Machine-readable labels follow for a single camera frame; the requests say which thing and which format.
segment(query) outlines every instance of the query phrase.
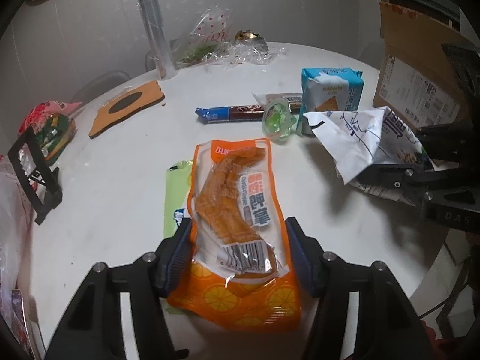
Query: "biscuit stick wrapper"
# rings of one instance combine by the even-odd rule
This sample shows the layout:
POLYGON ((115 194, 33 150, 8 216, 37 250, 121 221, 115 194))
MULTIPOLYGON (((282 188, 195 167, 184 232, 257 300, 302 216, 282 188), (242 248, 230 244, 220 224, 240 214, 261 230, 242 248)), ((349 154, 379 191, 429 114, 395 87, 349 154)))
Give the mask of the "biscuit stick wrapper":
POLYGON ((295 329, 299 286, 269 140, 198 145, 187 206, 194 253, 168 302, 230 330, 295 329))

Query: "blue gripper pad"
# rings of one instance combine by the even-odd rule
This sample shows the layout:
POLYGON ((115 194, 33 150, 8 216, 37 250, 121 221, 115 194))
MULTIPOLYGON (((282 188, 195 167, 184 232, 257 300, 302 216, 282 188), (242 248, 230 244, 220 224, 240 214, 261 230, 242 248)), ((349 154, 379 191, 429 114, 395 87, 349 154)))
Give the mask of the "blue gripper pad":
POLYGON ((303 233, 294 217, 287 218, 285 224, 297 279, 312 298, 318 298, 323 294, 328 279, 328 271, 321 263, 323 249, 315 238, 303 233))
POLYGON ((191 259, 191 220, 184 218, 171 238, 165 238, 155 254, 159 258, 154 286, 162 298, 177 288, 183 271, 191 259))

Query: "cardboard box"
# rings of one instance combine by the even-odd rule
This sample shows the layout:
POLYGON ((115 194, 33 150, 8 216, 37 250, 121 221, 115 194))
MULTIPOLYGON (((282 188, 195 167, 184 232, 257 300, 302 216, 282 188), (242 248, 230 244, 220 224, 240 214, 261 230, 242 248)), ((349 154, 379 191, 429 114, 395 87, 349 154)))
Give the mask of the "cardboard box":
POLYGON ((380 3, 385 55, 373 105, 388 105, 413 130, 468 115, 467 100, 442 44, 471 44, 427 15, 380 3))

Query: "crumpled paper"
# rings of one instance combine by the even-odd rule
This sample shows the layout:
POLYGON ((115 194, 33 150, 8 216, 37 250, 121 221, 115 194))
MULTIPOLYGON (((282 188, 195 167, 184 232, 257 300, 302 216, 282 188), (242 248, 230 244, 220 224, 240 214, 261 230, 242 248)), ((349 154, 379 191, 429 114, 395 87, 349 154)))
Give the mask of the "crumpled paper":
POLYGON ((362 185, 356 177, 371 164, 433 165, 413 131, 389 107, 366 111, 326 111, 304 114, 316 137, 335 161, 345 184, 371 195, 413 203, 401 190, 362 185))

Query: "polka dot plastic bag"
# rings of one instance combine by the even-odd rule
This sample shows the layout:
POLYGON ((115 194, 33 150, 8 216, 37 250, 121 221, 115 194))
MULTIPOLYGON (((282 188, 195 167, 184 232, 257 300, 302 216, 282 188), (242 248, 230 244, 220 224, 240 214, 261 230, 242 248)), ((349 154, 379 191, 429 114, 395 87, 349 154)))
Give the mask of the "polka dot plastic bag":
POLYGON ((299 288, 269 140, 197 146, 187 206, 194 254, 168 302, 230 330, 296 328, 299 288))
POLYGON ((215 52, 220 45, 228 44, 233 39, 231 26, 228 9, 208 9, 190 33, 173 41, 172 53, 177 68, 200 63, 205 55, 215 52))

